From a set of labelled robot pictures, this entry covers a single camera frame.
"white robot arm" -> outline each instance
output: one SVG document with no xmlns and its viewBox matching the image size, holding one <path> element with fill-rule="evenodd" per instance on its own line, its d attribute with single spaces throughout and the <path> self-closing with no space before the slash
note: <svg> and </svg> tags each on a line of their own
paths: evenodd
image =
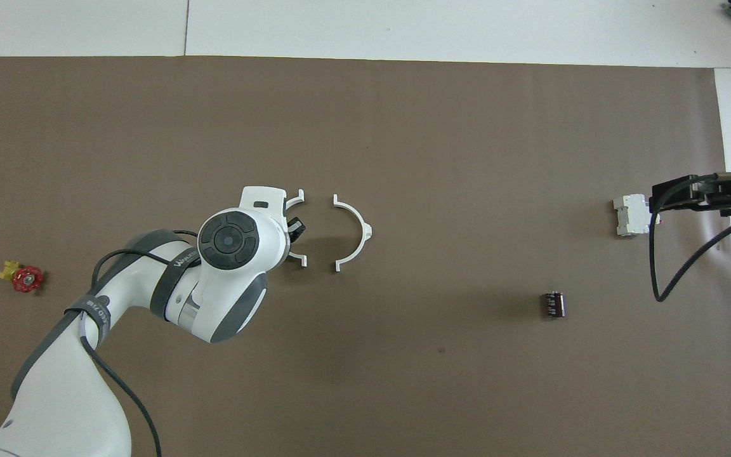
<svg viewBox="0 0 731 457">
<path fill-rule="evenodd" d="M 203 223 L 195 248 L 168 230 L 129 242 L 24 362 L 0 427 L 0 457 L 130 457 L 124 411 L 88 350 L 128 307 L 146 307 L 209 343 L 238 333 L 264 298 L 267 271 L 296 237 L 287 231 L 286 197 L 244 188 L 238 208 Z"/>
</svg>

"brown mat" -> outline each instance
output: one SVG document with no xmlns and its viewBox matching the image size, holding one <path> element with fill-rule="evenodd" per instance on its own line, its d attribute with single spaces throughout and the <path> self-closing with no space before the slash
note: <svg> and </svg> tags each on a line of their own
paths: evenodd
<svg viewBox="0 0 731 457">
<path fill-rule="evenodd" d="M 310 267 L 270 273 L 244 332 L 206 345 L 136 309 L 100 351 L 165 454 L 731 455 L 730 246 L 655 303 L 611 208 L 719 170 L 712 70 L 0 58 L 0 269 L 50 274 L 0 280 L 0 424 L 101 255 L 273 185 L 306 191 Z M 374 226 L 337 274 L 359 225 L 333 193 Z M 667 215 L 662 283 L 725 223 Z"/>
</svg>

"small black electronic component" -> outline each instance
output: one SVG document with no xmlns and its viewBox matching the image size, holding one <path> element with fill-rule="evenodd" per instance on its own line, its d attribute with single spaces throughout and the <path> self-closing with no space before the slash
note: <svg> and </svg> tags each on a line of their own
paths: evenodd
<svg viewBox="0 0 731 457">
<path fill-rule="evenodd" d="M 546 300 L 546 315 L 554 318 L 566 316 L 563 293 L 553 290 L 552 292 L 545 293 L 543 298 Z"/>
<path fill-rule="evenodd" d="M 306 230 L 306 226 L 297 217 L 287 223 L 287 231 L 289 232 L 289 242 L 294 243 L 299 236 Z"/>
</svg>

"gray strap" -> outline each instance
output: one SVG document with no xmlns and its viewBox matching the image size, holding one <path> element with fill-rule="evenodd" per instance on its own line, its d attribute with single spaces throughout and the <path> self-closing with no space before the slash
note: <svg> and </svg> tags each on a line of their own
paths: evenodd
<svg viewBox="0 0 731 457">
<path fill-rule="evenodd" d="M 185 274 L 185 270 L 200 264 L 200 262 L 201 257 L 195 247 L 189 247 L 180 252 L 177 257 L 171 259 L 165 271 L 160 275 L 160 279 L 154 287 L 154 292 L 151 293 L 151 303 L 148 305 L 148 309 L 151 309 L 152 314 L 168 321 L 165 316 L 165 308 L 168 306 L 171 293 L 174 293 L 174 289 L 182 279 L 182 275 Z"/>
<path fill-rule="evenodd" d="M 98 345 L 107 337 L 111 329 L 111 313 L 109 312 L 109 297 L 101 295 L 81 295 L 76 301 L 64 310 L 64 313 L 71 310 L 82 310 L 98 325 Z"/>
</svg>

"white semicircular part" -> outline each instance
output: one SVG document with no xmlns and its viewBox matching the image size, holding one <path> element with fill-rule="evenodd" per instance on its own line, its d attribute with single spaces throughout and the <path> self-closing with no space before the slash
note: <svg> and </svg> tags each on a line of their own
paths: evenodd
<svg viewBox="0 0 731 457">
<path fill-rule="evenodd" d="M 297 205 L 298 203 L 304 202 L 304 190 L 299 189 L 298 190 L 298 196 L 295 197 L 295 199 L 287 200 L 287 210 L 289 208 L 292 208 L 293 206 Z M 301 266 L 306 267 L 308 263 L 308 258 L 303 254 L 295 254 L 294 252 L 290 251 L 289 256 L 292 258 L 297 258 L 297 260 L 301 260 Z"/>
<path fill-rule="evenodd" d="M 369 238 L 371 238 L 371 235 L 374 233 L 374 231 L 371 229 L 371 225 L 363 220 L 363 216 L 360 215 L 360 211 L 357 211 L 353 208 L 353 206 L 349 205 L 348 203 L 343 203 L 340 200 L 337 200 L 337 194 L 334 194 L 333 198 L 331 199 L 331 203 L 334 206 L 337 206 L 337 208 L 343 208 L 351 211 L 352 214 L 357 217 L 357 220 L 360 221 L 360 225 L 362 226 L 362 236 L 360 236 L 360 244 L 357 245 L 357 249 L 354 249 L 354 252 L 348 255 L 348 257 L 340 258 L 340 260 L 334 261 L 334 271 L 340 272 L 340 265 L 350 261 L 352 258 L 357 257 L 357 255 L 360 254 L 360 251 L 363 250 L 363 246 L 365 246 L 366 242 L 369 240 Z"/>
</svg>

